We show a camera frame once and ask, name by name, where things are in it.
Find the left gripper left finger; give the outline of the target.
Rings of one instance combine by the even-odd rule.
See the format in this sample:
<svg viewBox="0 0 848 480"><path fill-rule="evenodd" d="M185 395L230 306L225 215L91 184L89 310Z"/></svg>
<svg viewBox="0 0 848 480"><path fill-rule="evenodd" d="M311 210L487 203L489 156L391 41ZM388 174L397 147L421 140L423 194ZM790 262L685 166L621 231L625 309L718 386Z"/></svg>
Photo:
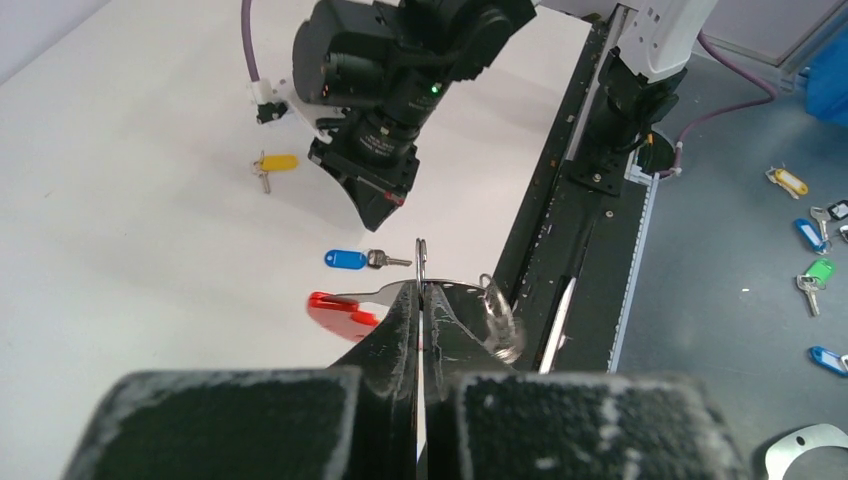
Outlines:
<svg viewBox="0 0 848 480"><path fill-rule="evenodd" d="M94 411L67 479L407 479L419 328L389 317L318 369L128 374Z"/></svg>

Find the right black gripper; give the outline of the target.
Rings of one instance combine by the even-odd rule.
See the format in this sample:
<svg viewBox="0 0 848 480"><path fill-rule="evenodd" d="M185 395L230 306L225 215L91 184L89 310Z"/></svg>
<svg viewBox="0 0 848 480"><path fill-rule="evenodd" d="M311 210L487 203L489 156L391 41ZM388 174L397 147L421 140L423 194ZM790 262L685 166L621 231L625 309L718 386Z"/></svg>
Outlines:
<svg viewBox="0 0 848 480"><path fill-rule="evenodd" d="M406 202L418 172L420 160L413 145L409 153L390 168L355 160L352 153L314 139L307 157L328 173L347 193L363 226L376 232Z"/></svg>

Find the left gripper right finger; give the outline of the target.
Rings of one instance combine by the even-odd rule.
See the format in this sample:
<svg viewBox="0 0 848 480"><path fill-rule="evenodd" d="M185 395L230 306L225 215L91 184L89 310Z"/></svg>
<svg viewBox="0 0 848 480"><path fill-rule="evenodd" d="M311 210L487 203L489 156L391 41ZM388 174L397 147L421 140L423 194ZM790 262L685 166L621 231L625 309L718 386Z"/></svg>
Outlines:
<svg viewBox="0 0 848 480"><path fill-rule="evenodd" d="M431 479L745 479L703 386L677 375L512 370L423 295Z"/></svg>

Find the red tag keyring with chain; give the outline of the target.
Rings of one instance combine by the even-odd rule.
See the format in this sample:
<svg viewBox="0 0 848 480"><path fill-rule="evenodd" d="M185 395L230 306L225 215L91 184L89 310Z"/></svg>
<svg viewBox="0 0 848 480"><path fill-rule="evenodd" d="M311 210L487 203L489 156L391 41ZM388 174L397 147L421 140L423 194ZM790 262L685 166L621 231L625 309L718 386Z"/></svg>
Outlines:
<svg viewBox="0 0 848 480"><path fill-rule="evenodd" d="M373 291L309 294L308 314L326 330L353 342L364 340L390 316L402 313L419 328L429 299L434 309L457 320L497 360L510 365L526 349L526 329L505 294L488 273L475 283L431 277L427 272L428 245L415 241L413 277L389 282Z"/></svg>

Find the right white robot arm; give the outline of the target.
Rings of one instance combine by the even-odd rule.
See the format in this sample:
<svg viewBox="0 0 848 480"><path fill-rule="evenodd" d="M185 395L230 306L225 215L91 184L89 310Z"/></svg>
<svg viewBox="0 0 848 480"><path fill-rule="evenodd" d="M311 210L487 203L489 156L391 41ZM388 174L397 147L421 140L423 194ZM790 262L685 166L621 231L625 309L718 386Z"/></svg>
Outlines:
<svg viewBox="0 0 848 480"><path fill-rule="evenodd" d="M711 1L646 1L605 56L574 180L610 195L607 179L677 103ZM536 14L533 1L320 1L293 44L301 106L337 107L316 121L308 155L377 230L406 200L416 140L448 88L477 78Z"/></svg>

